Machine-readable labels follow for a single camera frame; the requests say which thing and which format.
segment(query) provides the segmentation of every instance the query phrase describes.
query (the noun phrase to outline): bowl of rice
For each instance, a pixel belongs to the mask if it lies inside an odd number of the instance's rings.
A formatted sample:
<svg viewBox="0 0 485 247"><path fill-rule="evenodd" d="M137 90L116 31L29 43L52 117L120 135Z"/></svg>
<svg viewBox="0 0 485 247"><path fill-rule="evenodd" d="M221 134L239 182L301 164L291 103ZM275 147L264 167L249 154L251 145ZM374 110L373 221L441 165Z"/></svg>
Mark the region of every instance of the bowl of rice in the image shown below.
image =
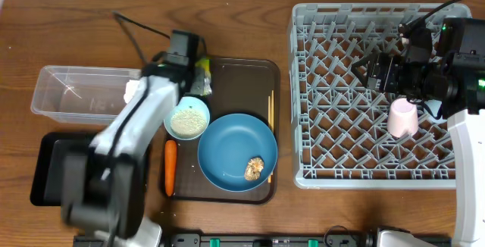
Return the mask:
<svg viewBox="0 0 485 247"><path fill-rule="evenodd" d="M200 99L184 96L164 119L167 132L178 140L193 140L201 136L209 125L211 115Z"/></svg>

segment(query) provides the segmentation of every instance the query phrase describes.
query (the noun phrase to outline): wooden chopstick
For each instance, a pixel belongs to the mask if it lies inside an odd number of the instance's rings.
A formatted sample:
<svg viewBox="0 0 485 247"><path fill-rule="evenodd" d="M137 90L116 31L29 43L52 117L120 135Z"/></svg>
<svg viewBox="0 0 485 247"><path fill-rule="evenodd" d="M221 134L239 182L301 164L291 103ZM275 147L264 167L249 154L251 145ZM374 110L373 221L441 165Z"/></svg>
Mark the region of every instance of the wooden chopstick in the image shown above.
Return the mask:
<svg viewBox="0 0 485 247"><path fill-rule="evenodd" d="M271 132L274 134L274 90L271 90L271 95L268 96L268 123ZM268 177L268 183L271 183L271 177L273 173L271 172Z"/></svg>

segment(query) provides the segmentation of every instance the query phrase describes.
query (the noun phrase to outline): brown food item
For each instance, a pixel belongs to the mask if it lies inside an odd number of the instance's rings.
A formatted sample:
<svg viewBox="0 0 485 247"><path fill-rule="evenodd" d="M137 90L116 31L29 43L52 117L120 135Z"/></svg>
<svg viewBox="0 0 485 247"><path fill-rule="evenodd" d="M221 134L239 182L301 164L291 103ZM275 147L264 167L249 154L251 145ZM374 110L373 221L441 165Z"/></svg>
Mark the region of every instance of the brown food item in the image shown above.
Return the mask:
<svg viewBox="0 0 485 247"><path fill-rule="evenodd" d="M264 162L261 157L255 157L249 160L246 172L244 173L244 179L257 180L261 176L261 171L264 168Z"/></svg>

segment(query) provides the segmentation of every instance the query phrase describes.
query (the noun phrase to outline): carrot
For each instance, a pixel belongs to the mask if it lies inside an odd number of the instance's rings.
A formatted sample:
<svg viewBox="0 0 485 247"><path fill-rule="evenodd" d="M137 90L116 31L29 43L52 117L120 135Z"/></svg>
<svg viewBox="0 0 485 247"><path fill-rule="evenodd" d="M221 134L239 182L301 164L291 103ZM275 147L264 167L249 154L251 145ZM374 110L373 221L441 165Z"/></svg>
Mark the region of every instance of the carrot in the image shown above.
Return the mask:
<svg viewBox="0 0 485 247"><path fill-rule="evenodd" d="M168 140L165 143L165 192L169 197L174 194L176 163L177 144Z"/></svg>

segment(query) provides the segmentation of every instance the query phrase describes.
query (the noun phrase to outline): pink cup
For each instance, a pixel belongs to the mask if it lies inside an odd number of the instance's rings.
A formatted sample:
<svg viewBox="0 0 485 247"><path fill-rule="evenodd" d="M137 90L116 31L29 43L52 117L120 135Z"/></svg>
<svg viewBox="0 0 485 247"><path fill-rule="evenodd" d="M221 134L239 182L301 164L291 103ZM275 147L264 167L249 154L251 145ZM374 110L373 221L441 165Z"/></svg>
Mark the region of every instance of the pink cup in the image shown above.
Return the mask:
<svg viewBox="0 0 485 247"><path fill-rule="evenodd" d="M414 135L418 131L418 110L416 105L406 98L398 98L391 104L387 118L387 131L394 137L402 137L406 133Z"/></svg>

